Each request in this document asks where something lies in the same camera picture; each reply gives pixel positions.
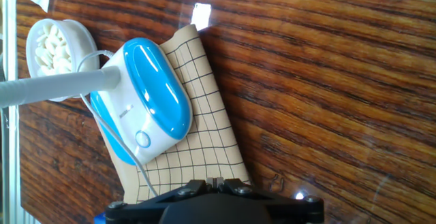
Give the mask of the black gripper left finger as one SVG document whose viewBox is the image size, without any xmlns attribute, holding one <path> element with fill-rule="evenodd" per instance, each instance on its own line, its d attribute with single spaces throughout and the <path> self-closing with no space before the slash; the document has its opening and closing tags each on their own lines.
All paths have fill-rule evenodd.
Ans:
<svg viewBox="0 0 436 224">
<path fill-rule="evenodd" d="M 158 223 L 169 207 L 187 204 L 189 200 L 197 200 L 207 193 L 212 193 L 214 187 L 215 178 L 190 180 L 184 186 L 139 204 L 112 202 L 105 209 L 105 223 Z"/>
</svg>

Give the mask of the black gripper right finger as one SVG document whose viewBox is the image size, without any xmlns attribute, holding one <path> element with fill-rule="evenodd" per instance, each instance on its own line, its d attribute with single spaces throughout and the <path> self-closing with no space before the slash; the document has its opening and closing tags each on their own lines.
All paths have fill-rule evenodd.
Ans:
<svg viewBox="0 0 436 224">
<path fill-rule="evenodd" d="M 324 201 L 307 195 L 292 199 L 262 190 L 238 178 L 215 179 L 221 200 L 218 209 L 241 218 L 244 223 L 323 223 Z"/>
</svg>

